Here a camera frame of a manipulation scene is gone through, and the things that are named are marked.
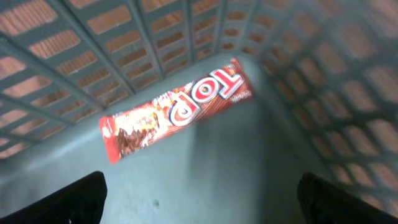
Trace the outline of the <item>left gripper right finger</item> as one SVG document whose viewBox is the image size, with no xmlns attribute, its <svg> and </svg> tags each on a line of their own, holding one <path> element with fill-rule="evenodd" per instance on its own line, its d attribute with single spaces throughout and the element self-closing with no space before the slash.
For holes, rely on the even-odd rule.
<svg viewBox="0 0 398 224">
<path fill-rule="evenodd" d="M 309 224 L 397 224 L 397 218 L 306 172 L 297 199 Z"/>
</svg>

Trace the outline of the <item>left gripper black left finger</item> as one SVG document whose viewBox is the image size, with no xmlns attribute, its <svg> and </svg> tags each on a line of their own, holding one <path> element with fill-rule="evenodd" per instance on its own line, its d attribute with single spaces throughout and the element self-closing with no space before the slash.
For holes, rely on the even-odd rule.
<svg viewBox="0 0 398 224">
<path fill-rule="evenodd" d="M 1 218 L 1 224 L 99 224 L 107 193 L 104 174 L 95 171 Z"/>
</svg>

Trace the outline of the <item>red chocolate bar wrapper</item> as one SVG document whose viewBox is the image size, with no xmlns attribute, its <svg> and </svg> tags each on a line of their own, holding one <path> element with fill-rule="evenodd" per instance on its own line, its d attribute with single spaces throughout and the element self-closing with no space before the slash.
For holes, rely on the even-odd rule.
<svg viewBox="0 0 398 224">
<path fill-rule="evenodd" d="M 110 163 L 133 154 L 201 119 L 254 96 L 237 58 L 203 78 L 174 88 L 131 110 L 107 115 L 99 127 Z"/>
</svg>

